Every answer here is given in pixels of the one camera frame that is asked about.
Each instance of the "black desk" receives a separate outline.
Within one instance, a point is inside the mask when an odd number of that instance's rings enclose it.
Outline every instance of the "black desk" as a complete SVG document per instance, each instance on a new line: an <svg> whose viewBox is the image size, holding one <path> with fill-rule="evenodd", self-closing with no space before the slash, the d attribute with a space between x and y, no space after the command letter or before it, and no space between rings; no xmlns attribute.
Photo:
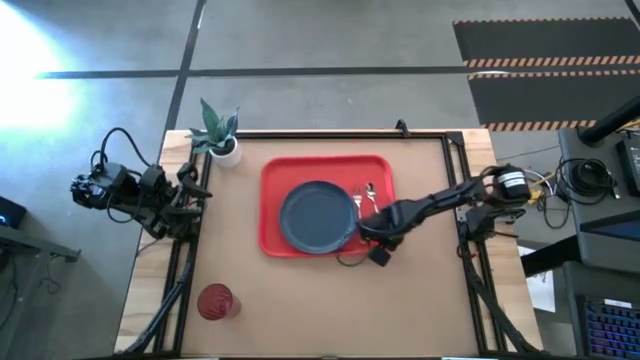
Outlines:
<svg viewBox="0 0 640 360"><path fill-rule="evenodd" d="M616 156L615 144L625 134L612 134L598 147L589 147L578 138L577 129L558 131L563 159L595 158L602 161L618 182L620 199L607 195L597 205L573 203L571 211L576 235L558 241L522 257L525 275L532 276L559 266L567 261L578 261L592 267L640 273L640 242L580 231L580 224L603 217L640 210L640 198L629 196L622 169ZM571 197L581 197L570 192Z"/></svg>

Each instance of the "blue plate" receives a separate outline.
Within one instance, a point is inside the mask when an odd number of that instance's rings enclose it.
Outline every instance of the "blue plate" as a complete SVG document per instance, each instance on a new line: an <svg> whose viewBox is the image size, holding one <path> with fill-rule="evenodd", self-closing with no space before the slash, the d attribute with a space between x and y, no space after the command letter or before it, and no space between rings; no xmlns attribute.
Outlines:
<svg viewBox="0 0 640 360"><path fill-rule="evenodd" d="M289 244L307 254L327 254L343 247L356 231L351 196L326 181L293 189L280 208L280 230Z"/></svg>

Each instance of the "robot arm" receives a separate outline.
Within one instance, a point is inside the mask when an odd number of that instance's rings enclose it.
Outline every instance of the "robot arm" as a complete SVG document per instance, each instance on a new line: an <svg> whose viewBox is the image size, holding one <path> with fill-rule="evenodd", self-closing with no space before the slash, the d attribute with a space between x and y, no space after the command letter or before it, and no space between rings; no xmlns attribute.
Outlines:
<svg viewBox="0 0 640 360"><path fill-rule="evenodd" d="M485 180L493 177L489 184ZM485 240L493 230L493 220L506 210L524 205L531 198L521 169L511 166L486 168L479 176L419 200L399 200L380 213L358 223L360 236L376 243L370 258L385 266L389 251L402 243L403 237L424 220L462 205L473 205L467 212L462 232L467 240Z"/></svg>

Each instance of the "keyboard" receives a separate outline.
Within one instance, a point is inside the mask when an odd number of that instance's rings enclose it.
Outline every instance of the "keyboard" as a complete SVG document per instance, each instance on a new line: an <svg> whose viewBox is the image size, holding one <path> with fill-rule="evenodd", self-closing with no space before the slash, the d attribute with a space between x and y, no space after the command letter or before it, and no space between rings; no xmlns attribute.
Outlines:
<svg viewBox="0 0 640 360"><path fill-rule="evenodd" d="M590 357L640 360L640 308L583 298L579 302Z"/></svg>

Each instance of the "gray floor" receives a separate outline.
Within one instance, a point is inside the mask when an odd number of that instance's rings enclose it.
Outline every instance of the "gray floor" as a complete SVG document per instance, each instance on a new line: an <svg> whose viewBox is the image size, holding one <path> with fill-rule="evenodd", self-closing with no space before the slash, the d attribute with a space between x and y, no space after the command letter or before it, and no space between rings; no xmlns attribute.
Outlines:
<svg viewBox="0 0 640 360"><path fill-rule="evenodd" d="M73 204L69 182L87 172L89 155L113 126L127 128L144 156L155 160L176 84L175 78L28 75L178 69L195 5L196 0L0 2L0 42L10 54L0 57L6 73L0 82L0 195L28 208L25 231L83 251L75 265L51 264L63 289L55 296L39 291L24 317L31 326L12 344L11 358L111 352L140 227L113 224L103 212ZM209 0L191 67L460 65L453 20L588 16L629 13L623 0ZM478 126L463 75L189 79L177 128L199 126L201 96L220 113L240 106L243 128L379 128L398 118L412 127ZM557 143L553 132L492 137L498 158ZM123 138L112 140L108 154L141 169ZM558 158L554 149L510 161L545 172ZM571 225L547 229L534 209L516 230L535 246L574 231ZM545 348L571 353L562 310L539 313L538 320Z"/></svg>

